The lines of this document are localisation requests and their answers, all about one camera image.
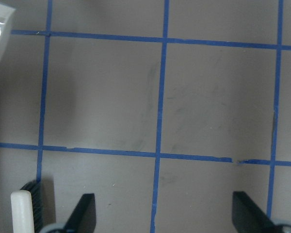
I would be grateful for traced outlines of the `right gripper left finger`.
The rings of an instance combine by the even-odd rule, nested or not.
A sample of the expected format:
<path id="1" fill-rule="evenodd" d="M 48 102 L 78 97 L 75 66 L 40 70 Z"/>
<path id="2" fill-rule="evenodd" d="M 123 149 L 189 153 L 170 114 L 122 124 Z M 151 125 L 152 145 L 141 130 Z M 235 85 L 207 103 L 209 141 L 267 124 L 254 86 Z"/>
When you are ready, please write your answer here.
<path id="1" fill-rule="evenodd" d="M 83 194 L 66 223 L 52 223 L 42 233 L 93 233 L 97 224 L 94 193 Z"/>

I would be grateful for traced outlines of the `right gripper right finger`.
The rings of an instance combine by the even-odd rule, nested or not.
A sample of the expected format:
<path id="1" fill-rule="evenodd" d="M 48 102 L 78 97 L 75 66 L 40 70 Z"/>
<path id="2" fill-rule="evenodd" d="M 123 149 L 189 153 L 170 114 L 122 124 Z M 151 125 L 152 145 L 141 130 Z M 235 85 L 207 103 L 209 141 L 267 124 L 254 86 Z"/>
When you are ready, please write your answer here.
<path id="1" fill-rule="evenodd" d="M 291 233 L 291 225 L 273 223 L 243 191 L 232 194 L 232 224 L 239 233 Z"/>

